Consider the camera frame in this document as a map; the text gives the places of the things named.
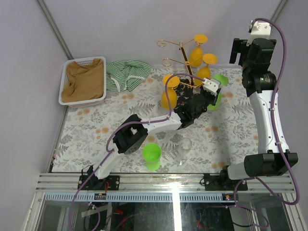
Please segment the orange plastic cup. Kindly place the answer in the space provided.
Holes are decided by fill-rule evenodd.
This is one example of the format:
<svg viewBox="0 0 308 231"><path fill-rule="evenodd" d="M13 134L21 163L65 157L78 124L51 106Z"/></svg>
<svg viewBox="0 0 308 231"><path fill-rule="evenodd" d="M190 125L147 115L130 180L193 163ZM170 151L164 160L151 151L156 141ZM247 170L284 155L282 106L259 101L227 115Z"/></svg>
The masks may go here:
<svg viewBox="0 0 308 231"><path fill-rule="evenodd" d="M167 89L163 91L161 96L161 106L165 109L174 109L177 106L177 94L175 89L180 84L180 78L178 76L174 76L171 78L171 74L168 74L164 76L163 83L164 86L166 86L167 83Z"/></svg>

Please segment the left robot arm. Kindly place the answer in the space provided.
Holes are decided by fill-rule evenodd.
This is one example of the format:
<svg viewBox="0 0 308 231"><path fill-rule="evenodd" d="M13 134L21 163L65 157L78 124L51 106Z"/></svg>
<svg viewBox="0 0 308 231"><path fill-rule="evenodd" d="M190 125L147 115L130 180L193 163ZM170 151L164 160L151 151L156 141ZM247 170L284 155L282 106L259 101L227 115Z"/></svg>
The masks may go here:
<svg viewBox="0 0 308 231"><path fill-rule="evenodd" d="M105 186L105 179L120 159L136 152L148 135L162 131L176 131L192 125L195 119L207 111L209 105L216 104L221 88L218 85L214 86L215 90L201 87L200 93L194 94L184 105L168 115L151 119L142 119L136 114L131 115L108 139L102 161L88 168L88 176L79 188L102 189Z"/></svg>

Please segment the green wine glass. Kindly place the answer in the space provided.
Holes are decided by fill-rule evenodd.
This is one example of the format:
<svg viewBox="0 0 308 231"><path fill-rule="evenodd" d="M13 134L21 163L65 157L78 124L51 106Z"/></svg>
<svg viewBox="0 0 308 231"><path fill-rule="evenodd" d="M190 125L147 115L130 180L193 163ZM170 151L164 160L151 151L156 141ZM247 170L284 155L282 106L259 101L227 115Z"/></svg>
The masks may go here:
<svg viewBox="0 0 308 231"><path fill-rule="evenodd" d="M229 80L226 76L222 75L222 74L216 74L212 76L212 80L217 80L220 82L219 87L216 91L216 96L215 96L215 103L214 104L210 104L207 108L208 110L214 111L217 110L220 106L221 103L221 88L226 86L229 83Z"/></svg>

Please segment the orange wine glass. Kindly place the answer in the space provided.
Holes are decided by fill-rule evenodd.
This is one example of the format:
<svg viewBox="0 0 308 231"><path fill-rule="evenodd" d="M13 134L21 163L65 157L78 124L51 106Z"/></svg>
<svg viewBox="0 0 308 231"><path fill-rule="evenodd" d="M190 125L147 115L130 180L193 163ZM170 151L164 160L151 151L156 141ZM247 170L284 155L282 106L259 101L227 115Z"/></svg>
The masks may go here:
<svg viewBox="0 0 308 231"><path fill-rule="evenodd" d="M200 68L198 72L196 73L196 76L201 79L205 79L205 78L210 79L211 71L209 69L209 65L216 64L218 62L218 58L214 54L206 53L203 55L202 60L206 64L206 66Z"/></svg>
<svg viewBox="0 0 308 231"><path fill-rule="evenodd" d="M197 34L193 38L196 43L196 48L191 52L189 57L189 64L191 67L199 67L202 64L203 50L201 45L207 43L208 38L206 35Z"/></svg>

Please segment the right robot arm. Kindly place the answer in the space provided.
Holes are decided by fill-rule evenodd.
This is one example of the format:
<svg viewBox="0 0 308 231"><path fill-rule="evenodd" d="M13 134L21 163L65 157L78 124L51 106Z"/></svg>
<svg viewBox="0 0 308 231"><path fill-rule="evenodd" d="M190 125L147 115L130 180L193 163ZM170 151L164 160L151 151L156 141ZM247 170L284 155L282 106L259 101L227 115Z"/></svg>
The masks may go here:
<svg viewBox="0 0 308 231"><path fill-rule="evenodd" d="M278 111L276 76L268 70L276 40L256 38L251 44L235 38L232 44L230 63L239 57L242 67L242 85L250 100L256 118L258 153L248 155L244 161L225 166L220 172L220 186L232 189L237 180L260 176L280 176L288 167L298 162L297 153L292 153L285 141Z"/></svg>

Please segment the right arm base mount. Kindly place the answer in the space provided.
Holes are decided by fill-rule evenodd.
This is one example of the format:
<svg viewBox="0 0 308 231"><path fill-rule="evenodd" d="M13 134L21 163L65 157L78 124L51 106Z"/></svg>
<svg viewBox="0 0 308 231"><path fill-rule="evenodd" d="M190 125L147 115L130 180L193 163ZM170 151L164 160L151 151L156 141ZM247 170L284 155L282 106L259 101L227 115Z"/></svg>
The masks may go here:
<svg viewBox="0 0 308 231"><path fill-rule="evenodd" d="M224 174L204 173L203 180L206 191L234 191L240 180L231 180Z"/></svg>

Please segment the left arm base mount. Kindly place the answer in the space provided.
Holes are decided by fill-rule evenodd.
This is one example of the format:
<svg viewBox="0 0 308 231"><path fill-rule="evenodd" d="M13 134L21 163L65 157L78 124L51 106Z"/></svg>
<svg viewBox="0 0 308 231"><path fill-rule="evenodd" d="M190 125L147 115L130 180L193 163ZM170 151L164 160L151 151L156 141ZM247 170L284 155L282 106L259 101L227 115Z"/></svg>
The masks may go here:
<svg viewBox="0 0 308 231"><path fill-rule="evenodd" d="M92 176L87 183L82 184L89 178L93 172L93 166L86 166L81 170L81 175L78 181L78 189L81 190L106 190L106 191L118 191L120 186L120 176L107 176L106 178L99 180L95 175Z"/></svg>

